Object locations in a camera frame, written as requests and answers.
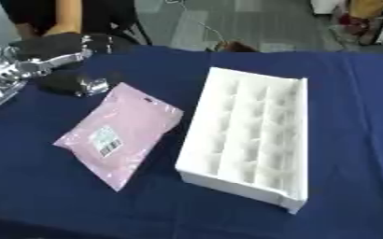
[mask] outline barcode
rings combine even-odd
[[[121,141],[119,139],[111,142],[107,146],[105,146],[102,150],[100,150],[100,153],[103,157],[109,155],[111,152],[113,152],[116,148],[118,148],[121,145]]]

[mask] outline table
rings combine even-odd
[[[309,78],[309,200],[279,207],[183,183],[174,169],[208,67]],[[383,56],[216,53],[140,47],[83,70],[125,81],[185,110],[180,125],[115,193],[51,145],[104,97],[28,86],[0,108],[0,219],[82,238],[383,238]]]

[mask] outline floor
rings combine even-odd
[[[328,30],[329,19],[316,17],[308,0],[187,0],[188,11],[164,0],[136,0],[140,19],[156,45],[202,50],[219,37],[240,40],[262,52],[325,50],[383,52],[383,46],[342,45]],[[0,7],[0,46],[18,39]]]

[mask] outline yellow object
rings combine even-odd
[[[372,19],[381,15],[383,0],[351,0],[350,16],[360,19]]]

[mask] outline person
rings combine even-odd
[[[0,0],[21,39],[60,33],[111,31],[103,0]]]

